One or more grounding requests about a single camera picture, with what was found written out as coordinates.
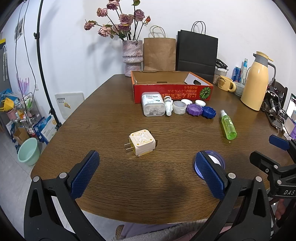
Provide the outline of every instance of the floor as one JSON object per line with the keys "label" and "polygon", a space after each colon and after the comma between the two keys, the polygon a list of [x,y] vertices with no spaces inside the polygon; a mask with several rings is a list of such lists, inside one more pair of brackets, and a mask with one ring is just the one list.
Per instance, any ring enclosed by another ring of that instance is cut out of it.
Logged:
{"label": "floor", "polygon": [[[24,236],[24,211],[31,184],[32,169],[33,167],[17,160],[15,144],[6,134],[0,132],[0,206],[22,236]],[[73,231],[56,197],[54,197],[54,204],[64,227]],[[83,213],[106,240],[111,240],[115,236],[116,227],[124,224],[124,222],[85,211]]]}

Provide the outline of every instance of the white wall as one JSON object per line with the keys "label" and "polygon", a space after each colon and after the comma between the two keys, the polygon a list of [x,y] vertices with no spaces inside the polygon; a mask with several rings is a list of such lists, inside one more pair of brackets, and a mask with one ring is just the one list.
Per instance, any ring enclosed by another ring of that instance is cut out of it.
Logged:
{"label": "white wall", "polygon": [[[98,28],[90,31],[83,29],[84,19],[107,24],[107,18],[96,16],[97,8],[103,8],[107,2],[44,1],[40,28],[41,58],[47,88],[62,122],[64,121],[54,98],[56,93],[83,92],[86,98],[112,75],[124,73],[121,41],[117,37],[111,40],[99,36]],[[22,8],[21,17],[27,3]],[[35,94],[36,100],[42,114],[47,115],[49,105],[40,79],[36,40],[33,37],[39,3],[40,0],[30,0],[25,21],[25,36],[39,87]],[[120,3],[124,13],[133,13],[132,0],[121,0]],[[190,30],[193,22],[202,20],[207,25],[207,35],[219,39],[217,58],[229,66],[228,77],[236,65],[241,66],[244,58],[249,60],[250,66],[254,61],[253,53],[261,51],[274,60],[277,81],[289,88],[289,94],[296,93],[296,83],[293,81],[296,34],[272,0],[143,0],[139,8],[145,12],[145,16],[150,15],[152,19],[148,27],[143,28],[140,39],[148,36],[149,26],[152,25],[162,26],[167,37],[175,38],[178,30]],[[20,6],[3,29],[3,38],[7,39],[8,70],[13,91],[18,90],[13,36],[19,11]],[[116,12],[110,10],[109,13],[114,22],[117,21]],[[28,65],[23,36],[17,43],[17,66],[20,78],[30,78],[33,91],[33,76]],[[271,79],[273,69],[269,69]]]}

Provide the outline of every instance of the pink rose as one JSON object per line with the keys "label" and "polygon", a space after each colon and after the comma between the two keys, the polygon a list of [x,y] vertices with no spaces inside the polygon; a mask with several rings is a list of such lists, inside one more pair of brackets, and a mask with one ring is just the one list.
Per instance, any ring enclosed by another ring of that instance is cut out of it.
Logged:
{"label": "pink rose", "polygon": [[145,15],[144,12],[140,9],[135,11],[135,20],[136,22],[141,22],[144,19]]}
{"label": "pink rose", "polygon": [[90,30],[94,25],[95,23],[97,23],[96,21],[88,21],[84,24],[84,29],[85,30]]}
{"label": "pink rose", "polygon": [[107,12],[107,8],[98,8],[96,14],[98,15],[98,17],[106,17],[108,12]]}
{"label": "pink rose", "polygon": [[132,15],[132,14],[129,14],[129,15],[120,14],[119,15],[119,21],[121,22],[121,24],[131,25],[133,23],[133,18],[134,18],[134,15]]}
{"label": "pink rose", "polygon": [[119,3],[114,0],[114,1],[109,1],[107,4],[107,9],[111,9],[111,10],[117,10],[119,7]]}
{"label": "pink rose", "polygon": [[112,26],[112,30],[113,30],[114,32],[116,32],[116,33],[119,35],[119,32],[118,32],[118,24],[114,24],[114,25]]}
{"label": "pink rose", "polygon": [[130,31],[131,26],[129,24],[118,24],[118,29],[123,31]]}
{"label": "pink rose", "polygon": [[103,37],[108,37],[108,35],[111,35],[111,28],[103,25],[103,27],[101,27],[100,30],[98,31],[98,34]]}

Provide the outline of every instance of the person's hand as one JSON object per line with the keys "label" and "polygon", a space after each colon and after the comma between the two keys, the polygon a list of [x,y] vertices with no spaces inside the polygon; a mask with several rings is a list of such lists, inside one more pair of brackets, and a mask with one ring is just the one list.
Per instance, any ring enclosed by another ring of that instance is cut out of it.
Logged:
{"label": "person's hand", "polygon": [[281,216],[285,213],[285,211],[286,207],[284,205],[284,199],[280,199],[275,213],[276,219],[280,220]]}

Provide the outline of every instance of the green spray bottle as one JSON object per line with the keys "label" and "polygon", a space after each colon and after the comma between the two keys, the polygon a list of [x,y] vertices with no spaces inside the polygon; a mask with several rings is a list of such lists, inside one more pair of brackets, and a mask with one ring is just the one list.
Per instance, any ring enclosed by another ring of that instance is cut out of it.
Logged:
{"label": "green spray bottle", "polygon": [[221,110],[222,125],[228,140],[233,140],[237,136],[234,125],[230,117],[226,114],[225,110]]}

